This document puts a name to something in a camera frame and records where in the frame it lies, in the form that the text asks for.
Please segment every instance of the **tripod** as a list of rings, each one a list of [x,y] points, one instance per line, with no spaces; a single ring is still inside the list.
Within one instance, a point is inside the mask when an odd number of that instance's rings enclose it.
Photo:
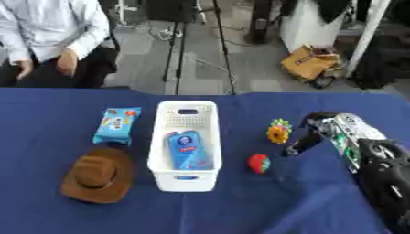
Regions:
[[[196,14],[197,13],[205,13],[205,12],[209,12],[209,11],[213,11],[215,13],[216,19],[217,19],[217,23],[218,23],[218,29],[219,29],[219,33],[220,33],[220,39],[221,39],[221,46],[222,46],[222,53],[224,56],[224,60],[225,60],[225,66],[226,66],[226,70],[228,71],[228,78],[229,78],[229,82],[231,83],[231,91],[230,93],[232,95],[236,95],[236,90],[235,90],[235,79],[233,78],[232,72],[231,72],[231,63],[229,61],[229,52],[228,52],[228,48],[226,47],[226,41],[225,41],[225,36],[223,34],[223,29],[222,29],[222,22],[221,22],[221,10],[219,8],[218,5],[218,0],[212,0],[213,3],[213,7],[208,8],[208,9],[198,9],[197,7],[194,6],[194,10],[195,8],[197,9]],[[180,46],[180,50],[179,50],[179,58],[178,58],[178,68],[176,71],[176,78],[177,78],[177,84],[175,87],[175,94],[179,95],[179,86],[180,86],[180,80],[181,80],[181,75],[182,75],[182,67],[183,67],[183,63],[184,63],[184,52],[185,52],[185,44],[186,44],[186,38],[187,38],[187,28],[188,28],[188,23],[189,20],[187,20],[187,12],[188,12],[188,6],[187,3],[183,3],[179,6],[179,15],[180,18],[182,18],[182,39],[181,39],[181,46]],[[177,38],[177,33],[178,33],[178,25],[179,25],[179,20],[178,18],[176,18],[176,20],[174,21],[174,29],[172,32],[172,38],[169,42],[169,52],[167,55],[167,63],[166,63],[166,67],[165,67],[165,72],[164,72],[164,76],[163,76],[163,81],[167,82],[167,74],[169,71],[169,65],[172,59],[172,51],[174,49],[175,46],[175,40]]]

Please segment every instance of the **paper bag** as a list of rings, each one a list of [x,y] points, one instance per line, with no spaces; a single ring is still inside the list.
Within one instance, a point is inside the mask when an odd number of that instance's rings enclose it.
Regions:
[[[323,71],[338,63],[338,54],[322,54],[311,46],[304,45],[282,61],[282,66],[303,81],[314,80]]]

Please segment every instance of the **red toy ball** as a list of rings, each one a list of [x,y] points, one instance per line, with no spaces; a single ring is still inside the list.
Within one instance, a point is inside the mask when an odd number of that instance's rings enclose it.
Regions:
[[[255,173],[262,174],[269,168],[271,161],[266,154],[253,154],[248,158],[248,165]]]

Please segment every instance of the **basket handle hole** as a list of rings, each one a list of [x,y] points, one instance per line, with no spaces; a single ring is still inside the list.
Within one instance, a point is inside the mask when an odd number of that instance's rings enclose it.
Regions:
[[[198,111],[195,109],[179,109],[178,114],[198,114]]]
[[[187,175],[176,175],[174,176],[174,178],[178,179],[178,180],[194,180],[194,179],[198,179],[197,176],[193,175],[193,176],[187,176]]]

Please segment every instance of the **brown cowboy hat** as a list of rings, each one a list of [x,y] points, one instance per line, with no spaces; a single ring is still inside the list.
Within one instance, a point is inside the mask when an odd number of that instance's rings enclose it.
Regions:
[[[77,160],[60,191],[82,201],[113,203],[125,196],[133,178],[134,163],[125,151],[99,147]]]

